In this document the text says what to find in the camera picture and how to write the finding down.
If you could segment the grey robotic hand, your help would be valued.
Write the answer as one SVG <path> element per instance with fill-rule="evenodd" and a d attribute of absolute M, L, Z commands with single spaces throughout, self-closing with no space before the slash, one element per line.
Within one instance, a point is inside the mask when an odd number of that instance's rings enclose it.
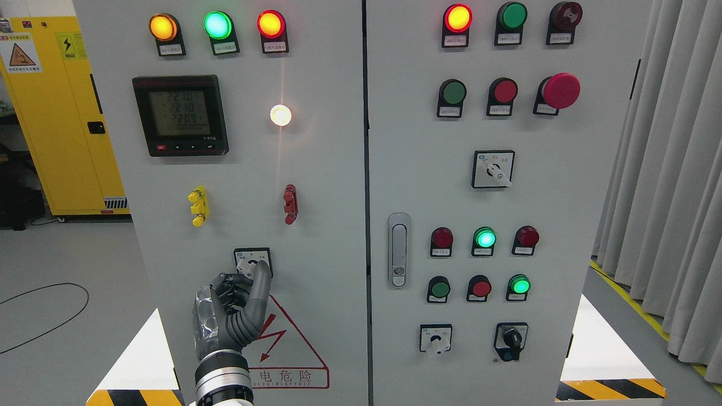
<path fill-rule="evenodd" d="M 196 357 L 242 350 L 261 334 L 273 272 L 267 261 L 251 265 L 253 277 L 220 273 L 198 288 L 193 304 Z"/>

